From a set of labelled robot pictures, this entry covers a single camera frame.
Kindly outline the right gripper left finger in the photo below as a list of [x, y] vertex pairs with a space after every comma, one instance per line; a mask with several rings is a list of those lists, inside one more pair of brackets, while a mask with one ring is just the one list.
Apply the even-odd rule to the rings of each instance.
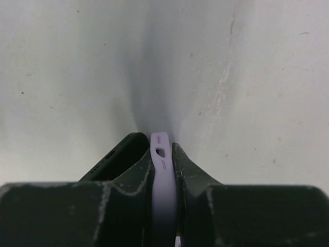
[[1, 187], [1, 246], [150, 246], [151, 154], [112, 181]]

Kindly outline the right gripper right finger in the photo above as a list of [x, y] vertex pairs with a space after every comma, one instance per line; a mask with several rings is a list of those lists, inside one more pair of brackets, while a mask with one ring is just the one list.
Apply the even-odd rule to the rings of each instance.
[[181, 246], [328, 246], [328, 196], [307, 185], [224, 185], [174, 143]]

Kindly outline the lilac phone case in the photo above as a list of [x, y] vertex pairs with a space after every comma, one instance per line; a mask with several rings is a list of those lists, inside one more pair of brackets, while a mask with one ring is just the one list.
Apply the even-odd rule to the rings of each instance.
[[150, 153], [155, 168], [152, 187], [151, 246], [175, 246], [177, 186], [172, 148], [166, 132], [152, 133]]

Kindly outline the black phone case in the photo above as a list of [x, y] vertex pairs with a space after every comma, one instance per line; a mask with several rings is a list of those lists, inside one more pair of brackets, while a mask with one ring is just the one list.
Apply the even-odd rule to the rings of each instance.
[[80, 181], [112, 181], [137, 163], [150, 143], [145, 134], [133, 132], [119, 142]]

